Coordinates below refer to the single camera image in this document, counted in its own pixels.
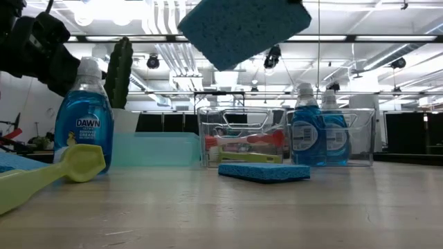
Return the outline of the tall green cactus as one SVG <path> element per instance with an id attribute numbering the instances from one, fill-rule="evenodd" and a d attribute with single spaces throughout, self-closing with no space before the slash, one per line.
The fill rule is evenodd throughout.
<path id="1" fill-rule="evenodd" d="M 133 52 L 129 38 L 123 37 L 110 55 L 104 88 L 114 109 L 124 109 L 127 104 Z"/>

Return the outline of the teal translucent plastic bin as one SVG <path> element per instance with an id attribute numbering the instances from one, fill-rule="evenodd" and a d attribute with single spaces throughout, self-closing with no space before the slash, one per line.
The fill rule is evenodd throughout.
<path id="1" fill-rule="evenodd" d="M 114 135 L 112 167 L 199 167 L 199 136 L 188 132 L 135 132 Z"/>

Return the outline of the white plant pot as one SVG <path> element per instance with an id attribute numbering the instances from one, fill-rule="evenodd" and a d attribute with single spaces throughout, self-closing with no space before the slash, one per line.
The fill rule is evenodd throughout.
<path id="1" fill-rule="evenodd" d="M 124 109 L 112 109 L 114 115 L 114 133 L 134 133 L 140 113 Z"/>

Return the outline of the blue cloth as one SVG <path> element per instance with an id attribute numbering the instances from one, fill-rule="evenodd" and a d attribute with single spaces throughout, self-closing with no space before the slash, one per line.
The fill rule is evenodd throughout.
<path id="1" fill-rule="evenodd" d="M 34 170 L 46 166 L 48 166 L 47 163 L 24 158 L 15 154 L 0 152 L 0 174 L 15 169 Z"/>

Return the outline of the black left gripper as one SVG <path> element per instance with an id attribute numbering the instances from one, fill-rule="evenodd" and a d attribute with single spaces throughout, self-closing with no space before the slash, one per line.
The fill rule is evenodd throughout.
<path id="1" fill-rule="evenodd" d="M 64 23 L 47 12 L 20 17 L 0 39 L 0 71 L 36 77 L 64 97 L 73 87 L 80 65 L 64 46 L 70 37 Z"/>

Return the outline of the red and black machine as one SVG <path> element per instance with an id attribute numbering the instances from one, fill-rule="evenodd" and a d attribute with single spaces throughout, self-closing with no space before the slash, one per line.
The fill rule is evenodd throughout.
<path id="1" fill-rule="evenodd" d="M 21 114 L 18 113 L 14 121 L 0 120 L 0 124 L 8 126 L 6 134 L 0 131 L 0 151 L 16 154 L 31 154 L 33 152 L 32 147 L 15 140 L 23 132 L 19 128 L 20 117 Z"/>

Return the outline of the blue Dawn dish soap bottle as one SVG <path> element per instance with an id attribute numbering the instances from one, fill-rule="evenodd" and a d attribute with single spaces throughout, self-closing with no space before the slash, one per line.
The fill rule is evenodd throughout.
<path id="1" fill-rule="evenodd" d="M 297 88 L 291 121 L 291 153 L 296 165 L 324 166 L 326 163 L 325 122 L 309 83 Z"/>
<path id="2" fill-rule="evenodd" d="M 347 165 L 350 156 L 350 137 L 345 116 L 338 111 L 334 90 L 324 92 L 321 110 L 326 131 L 327 165 Z"/>
<path id="3" fill-rule="evenodd" d="M 75 83 L 65 95 L 55 121 L 54 158 L 60 160 L 63 151 L 72 145 L 88 144 L 102 148 L 107 173 L 111 164 L 114 136 L 114 116 L 105 88 L 102 71 L 94 57 L 83 57 Z"/>

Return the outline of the blue cellulose sponge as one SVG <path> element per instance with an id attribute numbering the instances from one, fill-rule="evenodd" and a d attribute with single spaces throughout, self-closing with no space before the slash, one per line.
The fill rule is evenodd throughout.
<path id="1" fill-rule="evenodd" d="M 218 70 L 226 71 L 307 29 L 312 17 L 287 0 L 201 0 L 178 30 Z"/>
<path id="2" fill-rule="evenodd" d="M 221 163 L 218 174 L 256 183 L 286 183 L 310 179 L 311 167 L 275 163 Z"/>

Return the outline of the green dish brush white bristles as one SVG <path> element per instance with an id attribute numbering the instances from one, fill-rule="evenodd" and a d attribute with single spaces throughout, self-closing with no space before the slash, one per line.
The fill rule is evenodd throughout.
<path id="1" fill-rule="evenodd" d="M 209 160 L 211 162 L 220 163 L 224 160 L 238 160 L 247 163 L 281 163 L 283 158 L 281 155 L 269 155 L 259 153 L 238 153 L 231 151 L 223 151 L 218 147 L 211 147 L 208 150 Z"/>
<path id="2" fill-rule="evenodd" d="M 90 181 L 106 167 L 97 145 L 67 147 L 60 161 L 38 169 L 14 169 L 0 173 L 0 215 L 24 204 L 33 194 L 67 177 L 76 183 Z"/>

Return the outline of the black partition panels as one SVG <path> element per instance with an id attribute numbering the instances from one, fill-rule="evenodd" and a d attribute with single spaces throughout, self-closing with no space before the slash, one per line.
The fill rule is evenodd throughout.
<path id="1" fill-rule="evenodd" d="M 197 116 L 186 113 L 142 113 L 136 132 L 188 132 L 199 134 Z"/>

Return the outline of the red and white brush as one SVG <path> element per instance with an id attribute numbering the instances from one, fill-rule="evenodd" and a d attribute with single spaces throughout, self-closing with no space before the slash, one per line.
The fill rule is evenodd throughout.
<path id="1" fill-rule="evenodd" d="M 253 134 L 244 137 L 227 138 L 221 136 L 205 135 L 206 149 L 216 146 L 227 145 L 230 143 L 246 143 L 252 145 L 274 145 L 276 147 L 282 147 L 284 144 L 284 132 L 283 130 L 276 130 L 273 133 Z"/>

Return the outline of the black overhead frame bar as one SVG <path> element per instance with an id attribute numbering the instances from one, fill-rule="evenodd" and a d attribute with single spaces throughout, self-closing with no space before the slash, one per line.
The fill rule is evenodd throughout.
<path id="1" fill-rule="evenodd" d="M 128 35 L 136 44 L 188 43 L 183 35 Z M 112 44 L 123 35 L 74 35 L 67 43 Z M 324 44 L 443 44 L 443 35 L 295 35 L 284 43 Z"/>

